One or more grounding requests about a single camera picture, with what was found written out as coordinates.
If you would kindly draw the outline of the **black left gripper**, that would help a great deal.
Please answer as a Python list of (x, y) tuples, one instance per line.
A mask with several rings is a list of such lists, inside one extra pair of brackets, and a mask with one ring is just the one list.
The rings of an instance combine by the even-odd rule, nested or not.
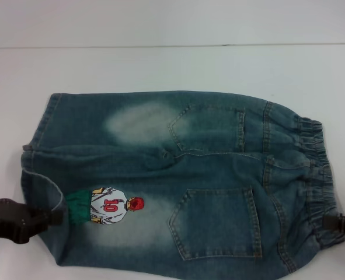
[(34, 226), (58, 226), (63, 211), (38, 210), (33, 217), (29, 207), (8, 198), (0, 199), (0, 238), (16, 244), (26, 244), (36, 235)]

